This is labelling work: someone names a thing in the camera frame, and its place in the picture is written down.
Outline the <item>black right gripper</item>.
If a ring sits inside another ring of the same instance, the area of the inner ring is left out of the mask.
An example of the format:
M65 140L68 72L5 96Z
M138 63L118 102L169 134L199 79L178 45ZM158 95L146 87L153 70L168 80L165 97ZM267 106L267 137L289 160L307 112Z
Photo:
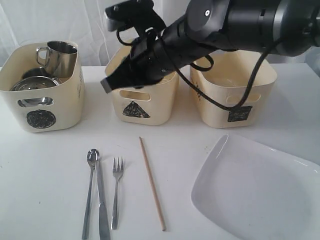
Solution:
M195 60L225 47L224 20L185 14L170 26L159 17L131 19L139 38L130 54L115 55L100 81L111 93L122 88L141 89Z

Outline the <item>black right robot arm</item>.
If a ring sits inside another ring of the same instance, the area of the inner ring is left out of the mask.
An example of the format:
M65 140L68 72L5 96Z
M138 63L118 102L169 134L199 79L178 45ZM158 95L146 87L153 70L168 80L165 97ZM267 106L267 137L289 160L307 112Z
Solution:
M151 0L126 0L105 9L109 30L134 28L130 52L101 81L105 92L159 83L175 69L216 50L295 57L320 45L317 0L192 0L166 25Z

